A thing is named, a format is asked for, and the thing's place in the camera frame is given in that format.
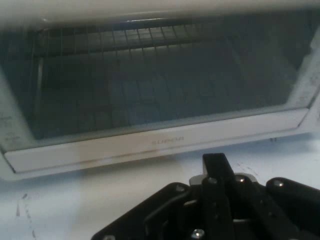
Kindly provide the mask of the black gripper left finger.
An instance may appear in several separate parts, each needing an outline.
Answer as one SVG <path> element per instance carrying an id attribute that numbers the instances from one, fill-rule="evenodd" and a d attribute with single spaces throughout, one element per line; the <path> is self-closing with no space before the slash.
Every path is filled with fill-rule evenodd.
<path id="1" fill-rule="evenodd" d="M 233 221 L 225 184 L 232 168 L 223 153 L 202 156 L 198 184 L 170 183 L 95 233 L 94 240 L 231 240 Z"/>

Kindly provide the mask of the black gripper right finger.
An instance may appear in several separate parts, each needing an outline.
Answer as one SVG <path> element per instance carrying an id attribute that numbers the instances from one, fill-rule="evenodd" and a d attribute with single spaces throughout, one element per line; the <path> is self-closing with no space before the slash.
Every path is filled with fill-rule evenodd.
<path id="1" fill-rule="evenodd" d="M 216 240 L 318 240 L 320 191 L 274 177 L 261 185 L 214 155 Z"/>

